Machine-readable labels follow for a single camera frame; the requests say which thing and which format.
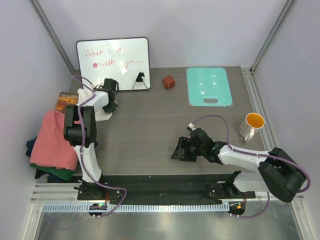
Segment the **white t shirt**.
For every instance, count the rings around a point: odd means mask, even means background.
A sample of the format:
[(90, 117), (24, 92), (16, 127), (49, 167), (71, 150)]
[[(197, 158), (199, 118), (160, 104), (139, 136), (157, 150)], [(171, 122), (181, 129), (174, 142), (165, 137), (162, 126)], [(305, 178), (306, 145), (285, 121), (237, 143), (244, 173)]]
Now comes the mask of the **white t shirt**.
[[(103, 80), (101, 78), (96, 78), (93, 83), (89, 84), (90, 87), (92, 87), (92, 86), (97, 87), (97, 86), (102, 86), (102, 85), (103, 85)], [(77, 90), (77, 94), (78, 94), (78, 103), (79, 104), (84, 102), (85, 100), (87, 100), (92, 95), (92, 93), (84, 86)], [(105, 113), (105, 111), (103, 109), (101, 109), (95, 113), (95, 120), (97, 122), (108, 121), (111, 117), (112, 117), (112, 113)]]

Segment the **small white whiteboard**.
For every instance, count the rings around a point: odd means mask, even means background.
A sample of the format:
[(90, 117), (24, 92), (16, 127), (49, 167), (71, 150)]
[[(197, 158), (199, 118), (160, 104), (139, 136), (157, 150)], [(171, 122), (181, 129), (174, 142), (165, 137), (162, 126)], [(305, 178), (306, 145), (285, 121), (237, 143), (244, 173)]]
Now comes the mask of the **small white whiteboard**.
[[(113, 79), (120, 91), (130, 91), (139, 72), (151, 88), (149, 40), (146, 37), (79, 40), (76, 43), (81, 76), (92, 83), (97, 79)], [(137, 83), (133, 91), (146, 90)]]

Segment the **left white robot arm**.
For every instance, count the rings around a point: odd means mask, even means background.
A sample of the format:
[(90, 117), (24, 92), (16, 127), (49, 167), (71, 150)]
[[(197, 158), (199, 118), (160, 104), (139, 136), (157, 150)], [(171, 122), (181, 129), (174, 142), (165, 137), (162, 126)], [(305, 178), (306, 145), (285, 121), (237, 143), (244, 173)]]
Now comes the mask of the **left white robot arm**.
[(80, 162), (82, 181), (79, 191), (100, 200), (106, 195), (107, 188), (95, 152), (96, 114), (102, 111), (109, 119), (118, 108), (115, 96), (119, 91), (119, 83), (111, 78), (96, 83), (79, 75), (73, 78), (87, 90), (77, 104), (65, 108), (63, 136), (73, 147)]

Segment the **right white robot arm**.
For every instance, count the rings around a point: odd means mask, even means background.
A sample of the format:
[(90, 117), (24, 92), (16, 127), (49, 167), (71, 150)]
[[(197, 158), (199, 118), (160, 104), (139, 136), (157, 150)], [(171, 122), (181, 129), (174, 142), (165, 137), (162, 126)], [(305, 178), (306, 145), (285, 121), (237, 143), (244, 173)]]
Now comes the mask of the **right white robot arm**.
[(201, 128), (192, 129), (188, 137), (181, 136), (171, 155), (172, 160), (196, 162), (204, 157), (208, 162), (246, 169), (235, 171), (215, 191), (224, 198), (240, 198), (248, 192), (270, 193), (290, 203), (306, 181), (296, 163), (280, 148), (253, 151), (213, 141)]

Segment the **red brown cube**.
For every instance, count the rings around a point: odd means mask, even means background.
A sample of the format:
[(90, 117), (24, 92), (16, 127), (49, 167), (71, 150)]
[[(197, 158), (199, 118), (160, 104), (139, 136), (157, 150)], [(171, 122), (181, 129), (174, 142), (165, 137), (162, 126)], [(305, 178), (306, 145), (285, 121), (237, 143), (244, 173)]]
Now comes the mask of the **red brown cube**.
[(166, 90), (170, 90), (175, 87), (176, 80), (172, 75), (168, 75), (162, 79), (162, 85)]

